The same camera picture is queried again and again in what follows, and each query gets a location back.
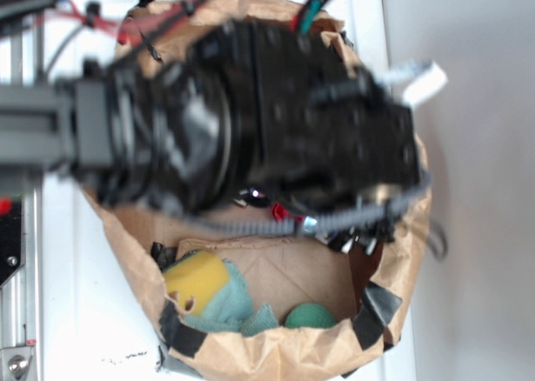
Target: teal cloth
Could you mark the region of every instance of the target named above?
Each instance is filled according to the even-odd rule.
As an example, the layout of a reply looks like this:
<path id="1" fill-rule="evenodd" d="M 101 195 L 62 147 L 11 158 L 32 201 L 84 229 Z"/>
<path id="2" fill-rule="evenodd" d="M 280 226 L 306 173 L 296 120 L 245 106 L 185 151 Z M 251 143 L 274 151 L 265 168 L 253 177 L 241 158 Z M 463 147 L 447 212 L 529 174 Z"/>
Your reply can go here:
<path id="1" fill-rule="evenodd" d="M 262 307 L 250 318 L 248 318 L 240 328 L 244 337 L 252 337 L 266 329 L 278 327 L 278 321 L 273 312 L 271 304 L 264 303 Z"/>
<path id="2" fill-rule="evenodd" d="M 257 313 L 254 312 L 247 281 L 234 263 L 224 263 L 230 281 L 206 305 L 200 316 L 187 315 L 185 323 L 207 333 L 241 332 L 247 337 L 278 327 L 269 304 L 264 303 Z"/>

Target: metal frame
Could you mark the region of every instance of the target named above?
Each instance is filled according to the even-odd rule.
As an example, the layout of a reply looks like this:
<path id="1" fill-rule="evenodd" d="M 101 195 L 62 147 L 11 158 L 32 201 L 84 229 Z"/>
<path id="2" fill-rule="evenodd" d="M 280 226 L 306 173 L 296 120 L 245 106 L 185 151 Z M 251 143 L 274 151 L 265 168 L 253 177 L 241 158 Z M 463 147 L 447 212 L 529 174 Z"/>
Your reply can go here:
<path id="1" fill-rule="evenodd" d="M 9 54 L 9 65 L 0 66 L 4 83 L 33 82 L 43 65 L 43 30 L 2 41 L 0 49 Z M 43 379 L 41 354 L 41 207 L 40 175 L 13 174 L 12 184 L 23 190 L 23 260 L 21 267 L 0 289 L 0 375 L 5 381 Z"/>

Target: paper bag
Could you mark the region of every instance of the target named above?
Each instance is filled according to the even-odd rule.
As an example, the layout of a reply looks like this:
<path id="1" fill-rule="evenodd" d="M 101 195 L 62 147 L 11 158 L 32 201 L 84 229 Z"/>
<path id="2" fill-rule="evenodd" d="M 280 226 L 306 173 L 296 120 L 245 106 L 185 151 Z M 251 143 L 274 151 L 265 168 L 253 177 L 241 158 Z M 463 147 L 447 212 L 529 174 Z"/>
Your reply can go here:
<path id="1" fill-rule="evenodd" d="M 127 20 L 169 9 L 153 2 L 129 12 Z M 183 59 L 186 46 L 229 18 L 264 20 L 288 26 L 299 6 L 280 0 L 210 0 L 184 27 L 154 44 L 161 61 Z M 320 33 L 350 65 L 359 59 L 344 43 L 343 24 L 320 13 L 312 31 Z M 129 45 L 117 48 L 121 55 Z M 139 62 L 153 76 L 161 62 L 149 52 Z M 420 159 L 426 163 L 419 142 Z M 349 373 L 396 345 L 425 252 L 431 192 L 410 208 L 395 230 L 395 242 L 367 257 L 359 248 L 348 255 L 318 241 L 294 237 L 247 237 L 205 233 L 177 219 L 138 208 L 106 210 L 91 201 L 120 266 L 147 317 L 170 354 L 213 381 L 325 380 Z M 271 219 L 270 212 L 230 206 L 215 217 L 227 220 Z M 235 262 L 247 279 L 256 308 L 273 305 L 279 321 L 302 302 L 318 302 L 338 325 L 328 329 L 274 328 L 254 337 L 240 333 L 204 333 L 181 321 L 176 302 L 149 250 L 153 241 L 178 246 L 178 255 L 209 249 Z"/>

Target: white wall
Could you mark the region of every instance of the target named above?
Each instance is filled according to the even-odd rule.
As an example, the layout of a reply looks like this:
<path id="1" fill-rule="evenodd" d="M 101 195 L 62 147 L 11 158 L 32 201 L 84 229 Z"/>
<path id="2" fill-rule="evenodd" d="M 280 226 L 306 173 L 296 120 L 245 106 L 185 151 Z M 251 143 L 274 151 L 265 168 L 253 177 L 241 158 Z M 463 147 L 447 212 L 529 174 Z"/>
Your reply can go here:
<path id="1" fill-rule="evenodd" d="M 451 242 L 415 292 L 418 379 L 535 379 L 535 0 L 384 4 L 391 62 L 450 77 L 415 114 Z"/>

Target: sponge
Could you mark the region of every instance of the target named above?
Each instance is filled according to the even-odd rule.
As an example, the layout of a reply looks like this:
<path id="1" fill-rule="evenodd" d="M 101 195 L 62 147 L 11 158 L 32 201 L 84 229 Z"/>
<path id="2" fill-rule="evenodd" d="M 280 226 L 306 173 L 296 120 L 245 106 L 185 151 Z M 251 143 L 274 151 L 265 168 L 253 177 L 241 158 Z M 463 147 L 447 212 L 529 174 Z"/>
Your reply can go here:
<path id="1" fill-rule="evenodd" d="M 167 268 L 163 276 L 167 293 L 179 292 L 179 305 L 186 309 L 192 297 L 193 315 L 200 315 L 206 305 L 229 282 L 230 275 L 222 259 L 208 251 L 195 251 Z"/>

